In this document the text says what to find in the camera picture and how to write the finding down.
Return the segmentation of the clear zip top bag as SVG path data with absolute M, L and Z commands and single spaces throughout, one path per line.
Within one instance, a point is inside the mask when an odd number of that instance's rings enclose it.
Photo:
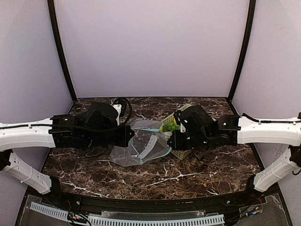
M 110 154 L 113 163 L 129 167 L 142 165 L 145 162 L 164 157 L 171 152 L 167 144 L 169 136 L 160 129 L 161 121 L 137 119 L 130 126 L 135 135 L 130 139 L 128 147 L 115 146 Z

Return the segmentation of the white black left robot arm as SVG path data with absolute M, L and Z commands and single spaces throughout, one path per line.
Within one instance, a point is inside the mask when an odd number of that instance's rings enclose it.
M 134 131 L 119 119 L 132 110 L 126 98 L 113 104 L 93 102 L 83 114 L 55 115 L 40 121 L 0 125 L 0 169 L 42 195 L 60 193 L 60 182 L 21 160 L 16 148 L 76 148 L 86 150 L 110 145 L 127 147 Z

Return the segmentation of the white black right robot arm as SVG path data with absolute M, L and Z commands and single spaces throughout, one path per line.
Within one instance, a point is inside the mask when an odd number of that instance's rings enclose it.
M 294 170 L 301 169 L 301 118 L 256 119 L 247 114 L 224 115 L 214 120 L 200 105 L 174 113 L 180 130 L 172 132 L 167 144 L 172 150 L 236 146 L 252 143 L 284 144 L 282 155 L 248 179 L 247 189 L 263 193 Z

